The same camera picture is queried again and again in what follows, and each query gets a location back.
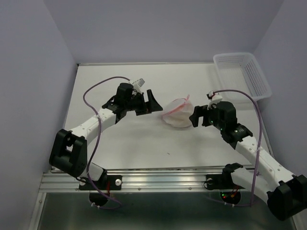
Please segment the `pink zipper pull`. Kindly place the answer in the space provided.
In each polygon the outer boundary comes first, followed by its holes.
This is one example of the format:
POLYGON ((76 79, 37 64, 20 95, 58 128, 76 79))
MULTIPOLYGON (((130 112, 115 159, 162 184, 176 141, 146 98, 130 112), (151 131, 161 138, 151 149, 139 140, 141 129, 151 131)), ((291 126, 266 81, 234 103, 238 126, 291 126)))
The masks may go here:
POLYGON ((188 95, 186 96, 186 98, 184 98, 184 105, 185 105, 185 106, 187 106, 188 104, 190 104, 189 97, 190 97, 190 95, 188 94, 188 95))

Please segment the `white mesh laundry bag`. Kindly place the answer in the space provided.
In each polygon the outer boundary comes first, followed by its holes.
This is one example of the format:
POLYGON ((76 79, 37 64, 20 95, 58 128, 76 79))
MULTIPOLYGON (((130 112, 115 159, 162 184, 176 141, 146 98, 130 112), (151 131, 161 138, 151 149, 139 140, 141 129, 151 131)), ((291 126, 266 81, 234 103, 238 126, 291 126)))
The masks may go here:
POLYGON ((184 98, 173 100, 161 113, 161 119, 174 128, 187 128, 192 125, 189 117, 193 113, 194 106, 191 101, 190 104, 185 106, 184 98))

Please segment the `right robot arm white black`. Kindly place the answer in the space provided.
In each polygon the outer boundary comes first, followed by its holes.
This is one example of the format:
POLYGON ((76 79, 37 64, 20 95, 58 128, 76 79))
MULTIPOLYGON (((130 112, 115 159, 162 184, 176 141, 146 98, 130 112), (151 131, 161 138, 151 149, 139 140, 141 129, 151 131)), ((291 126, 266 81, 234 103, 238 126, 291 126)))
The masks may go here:
POLYGON ((254 167, 256 174, 239 163, 227 164, 221 174, 207 175, 204 187, 208 190, 244 188, 264 201, 278 220, 286 220, 307 208, 307 179, 296 176, 284 168, 266 150, 258 146, 252 132, 238 123, 236 109, 230 102, 196 106, 190 121, 217 128, 223 140, 244 156, 254 167))

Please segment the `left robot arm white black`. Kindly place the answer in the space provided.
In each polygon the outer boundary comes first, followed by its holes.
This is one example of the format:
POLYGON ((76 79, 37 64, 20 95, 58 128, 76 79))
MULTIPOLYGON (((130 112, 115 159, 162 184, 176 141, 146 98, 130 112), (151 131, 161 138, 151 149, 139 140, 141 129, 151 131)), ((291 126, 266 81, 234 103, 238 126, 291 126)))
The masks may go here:
POLYGON ((121 83, 111 97, 94 116, 71 129, 61 129, 55 137, 49 164, 74 178, 85 178, 97 189, 106 185, 106 170, 88 161, 88 145, 107 128, 117 124, 127 112, 146 115, 162 111, 151 90, 147 99, 142 92, 143 79, 121 83))

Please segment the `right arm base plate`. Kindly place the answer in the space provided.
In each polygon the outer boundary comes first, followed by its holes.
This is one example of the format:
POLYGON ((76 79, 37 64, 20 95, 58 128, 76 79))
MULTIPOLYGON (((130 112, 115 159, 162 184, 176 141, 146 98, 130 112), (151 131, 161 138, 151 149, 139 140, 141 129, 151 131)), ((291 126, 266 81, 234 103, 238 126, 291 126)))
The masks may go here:
POLYGON ((227 190, 227 189, 243 189, 243 187, 235 184, 232 175, 239 169, 246 169, 239 163, 227 164, 219 174, 207 174, 202 185, 207 190, 227 190))

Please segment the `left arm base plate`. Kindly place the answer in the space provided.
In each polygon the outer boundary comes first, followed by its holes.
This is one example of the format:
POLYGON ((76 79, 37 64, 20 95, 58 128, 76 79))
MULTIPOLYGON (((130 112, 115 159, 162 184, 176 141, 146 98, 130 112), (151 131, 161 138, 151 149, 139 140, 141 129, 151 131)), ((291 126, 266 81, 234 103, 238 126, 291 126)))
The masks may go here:
MULTIPOLYGON (((95 191, 95 187, 87 178, 82 178, 85 181, 84 185, 79 183, 79 190, 81 191, 95 191)), ((103 175, 98 181, 93 181, 94 185, 101 191, 119 191, 122 187, 122 175, 103 175)))

